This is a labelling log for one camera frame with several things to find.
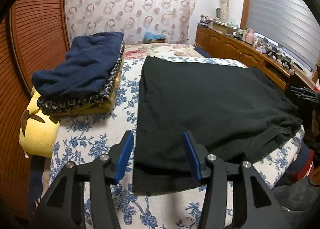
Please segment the grey window blind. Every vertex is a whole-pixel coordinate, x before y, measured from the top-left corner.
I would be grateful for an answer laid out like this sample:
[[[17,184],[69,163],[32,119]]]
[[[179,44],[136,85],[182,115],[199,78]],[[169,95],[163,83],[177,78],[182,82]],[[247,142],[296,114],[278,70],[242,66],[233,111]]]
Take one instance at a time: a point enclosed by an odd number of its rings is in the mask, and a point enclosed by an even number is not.
[[[319,24],[303,0],[250,0],[247,27],[282,45],[306,71],[319,60]]]

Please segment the red and navy garment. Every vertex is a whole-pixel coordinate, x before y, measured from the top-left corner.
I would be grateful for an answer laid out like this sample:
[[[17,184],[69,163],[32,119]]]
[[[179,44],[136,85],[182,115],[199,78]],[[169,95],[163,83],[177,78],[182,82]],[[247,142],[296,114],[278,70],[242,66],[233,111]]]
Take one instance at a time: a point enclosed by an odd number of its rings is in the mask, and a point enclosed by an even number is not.
[[[286,175],[291,183],[309,176],[313,170],[313,156],[315,152],[302,143],[300,151],[286,170]]]

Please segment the cardboard box with blue cloth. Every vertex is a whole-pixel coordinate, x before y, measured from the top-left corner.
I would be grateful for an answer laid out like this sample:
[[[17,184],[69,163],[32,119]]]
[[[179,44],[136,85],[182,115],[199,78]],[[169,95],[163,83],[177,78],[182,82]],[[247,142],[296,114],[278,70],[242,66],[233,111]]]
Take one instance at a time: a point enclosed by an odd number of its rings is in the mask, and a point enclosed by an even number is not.
[[[151,32],[145,32],[143,37],[143,44],[155,44],[165,43],[165,38],[160,34],[153,34]]]

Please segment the wooden sideboard cabinet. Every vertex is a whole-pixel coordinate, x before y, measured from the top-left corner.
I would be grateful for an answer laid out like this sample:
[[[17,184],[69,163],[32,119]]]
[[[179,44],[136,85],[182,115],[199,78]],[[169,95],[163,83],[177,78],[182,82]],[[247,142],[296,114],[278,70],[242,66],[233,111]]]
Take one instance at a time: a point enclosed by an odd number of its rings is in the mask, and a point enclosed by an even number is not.
[[[247,67],[259,68],[283,91],[290,86],[315,89],[316,84],[295,66],[293,75],[280,67],[267,55],[255,50],[254,47],[236,38],[228,37],[210,28],[197,26],[195,45],[210,54],[211,57],[237,60]]]

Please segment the circle patterned folded garment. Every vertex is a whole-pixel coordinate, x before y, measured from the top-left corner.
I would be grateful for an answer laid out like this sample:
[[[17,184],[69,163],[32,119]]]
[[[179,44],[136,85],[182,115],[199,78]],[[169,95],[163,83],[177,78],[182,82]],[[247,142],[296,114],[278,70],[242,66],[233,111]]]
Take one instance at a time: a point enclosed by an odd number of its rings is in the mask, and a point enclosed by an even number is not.
[[[125,43],[122,42],[119,57],[113,69],[109,72],[106,83],[99,93],[84,99],[72,99],[64,102],[46,100],[39,96],[36,104],[45,115],[58,117],[81,116],[108,113],[114,109],[119,90],[124,63]]]

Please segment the yellow plush toy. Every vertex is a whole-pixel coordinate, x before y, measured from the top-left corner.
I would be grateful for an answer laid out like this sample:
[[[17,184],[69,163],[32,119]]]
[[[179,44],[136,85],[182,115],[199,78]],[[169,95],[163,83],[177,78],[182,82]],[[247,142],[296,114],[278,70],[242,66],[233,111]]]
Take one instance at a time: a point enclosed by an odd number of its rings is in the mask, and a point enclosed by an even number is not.
[[[40,94],[32,88],[29,105],[21,115],[19,144],[26,158],[30,155],[50,158],[60,127],[58,120],[52,121],[42,113],[37,105],[39,98]]]

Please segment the pink thermos jug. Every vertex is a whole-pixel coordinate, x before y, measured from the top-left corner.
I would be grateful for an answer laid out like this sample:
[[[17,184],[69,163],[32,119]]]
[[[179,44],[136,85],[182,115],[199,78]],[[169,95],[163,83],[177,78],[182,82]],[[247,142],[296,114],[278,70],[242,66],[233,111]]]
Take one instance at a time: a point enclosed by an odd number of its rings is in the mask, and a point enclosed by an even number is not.
[[[254,43],[254,30],[253,29],[247,29],[245,42],[253,45]]]

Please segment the mustard folded garment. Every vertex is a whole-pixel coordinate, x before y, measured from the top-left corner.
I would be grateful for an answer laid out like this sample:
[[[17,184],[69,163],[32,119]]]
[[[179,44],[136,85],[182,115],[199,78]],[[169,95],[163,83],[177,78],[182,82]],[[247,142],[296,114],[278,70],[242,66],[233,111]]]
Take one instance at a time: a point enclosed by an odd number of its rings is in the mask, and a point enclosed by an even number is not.
[[[86,102],[79,103],[78,108],[75,108],[77,104],[65,105],[62,112],[56,112],[58,117],[78,117],[83,115],[95,115],[111,112],[116,104],[116,97],[120,87],[121,75],[123,69],[124,57],[121,56],[117,61],[116,66],[112,69],[110,77],[107,79],[107,83],[104,84],[102,90],[96,97],[91,97]]]

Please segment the navy blue folded garment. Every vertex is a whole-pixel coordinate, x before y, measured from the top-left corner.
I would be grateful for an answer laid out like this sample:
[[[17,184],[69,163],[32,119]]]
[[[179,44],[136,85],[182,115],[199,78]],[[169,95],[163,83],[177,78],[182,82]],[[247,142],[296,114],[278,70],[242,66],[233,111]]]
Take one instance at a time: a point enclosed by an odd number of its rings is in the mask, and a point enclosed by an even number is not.
[[[47,100],[83,99],[101,91],[119,57],[124,34],[100,32],[73,39],[55,69],[34,72],[31,82]]]

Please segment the floral bed cover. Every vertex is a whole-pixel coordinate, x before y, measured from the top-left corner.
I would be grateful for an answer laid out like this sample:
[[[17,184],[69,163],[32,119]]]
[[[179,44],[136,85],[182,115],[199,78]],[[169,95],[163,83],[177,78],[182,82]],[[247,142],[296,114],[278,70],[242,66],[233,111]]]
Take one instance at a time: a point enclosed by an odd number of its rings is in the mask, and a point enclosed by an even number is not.
[[[202,48],[188,44],[137,44],[126,45],[125,59],[139,59],[142,57],[212,57]]]

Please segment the brown louvered wardrobe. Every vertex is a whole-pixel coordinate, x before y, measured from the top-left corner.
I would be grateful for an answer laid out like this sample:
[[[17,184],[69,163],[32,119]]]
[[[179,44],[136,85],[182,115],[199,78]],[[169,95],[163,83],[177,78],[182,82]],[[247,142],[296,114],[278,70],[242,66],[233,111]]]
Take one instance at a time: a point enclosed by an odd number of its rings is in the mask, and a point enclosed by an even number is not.
[[[60,64],[69,50],[64,0],[1,0],[1,200],[27,218],[30,161],[20,147],[20,118],[31,77]]]

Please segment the black printed t-shirt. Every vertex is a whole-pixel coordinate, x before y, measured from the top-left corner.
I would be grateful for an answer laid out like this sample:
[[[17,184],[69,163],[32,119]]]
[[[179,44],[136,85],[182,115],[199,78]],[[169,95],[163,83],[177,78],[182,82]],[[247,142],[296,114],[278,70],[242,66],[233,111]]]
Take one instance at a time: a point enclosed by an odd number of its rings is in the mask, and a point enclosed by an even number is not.
[[[222,160],[260,161],[300,129],[297,107],[255,67],[147,57],[139,82],[133,189],[167,193],[197,187],[183,134]]]

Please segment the small white desk fan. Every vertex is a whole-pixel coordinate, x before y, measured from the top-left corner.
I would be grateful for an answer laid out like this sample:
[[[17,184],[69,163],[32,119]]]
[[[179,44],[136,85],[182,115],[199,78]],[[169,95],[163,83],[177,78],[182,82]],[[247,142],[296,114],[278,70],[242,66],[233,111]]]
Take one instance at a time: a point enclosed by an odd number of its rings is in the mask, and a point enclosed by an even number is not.
[[[217,19],[221,19],[221,8],[220,7],[217,7],[216,10],[215,10],[215,17]]]

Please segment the circle patterned sheer curtain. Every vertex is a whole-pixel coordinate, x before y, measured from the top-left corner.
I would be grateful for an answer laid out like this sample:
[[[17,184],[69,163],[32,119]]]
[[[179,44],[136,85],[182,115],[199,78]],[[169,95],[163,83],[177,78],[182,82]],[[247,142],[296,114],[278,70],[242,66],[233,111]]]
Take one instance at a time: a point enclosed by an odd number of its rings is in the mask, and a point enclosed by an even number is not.
[[[68,35],[116,31],[126,44],[140,44],[146,32],[167,43],[187,44],[196,0],[66,0]]]

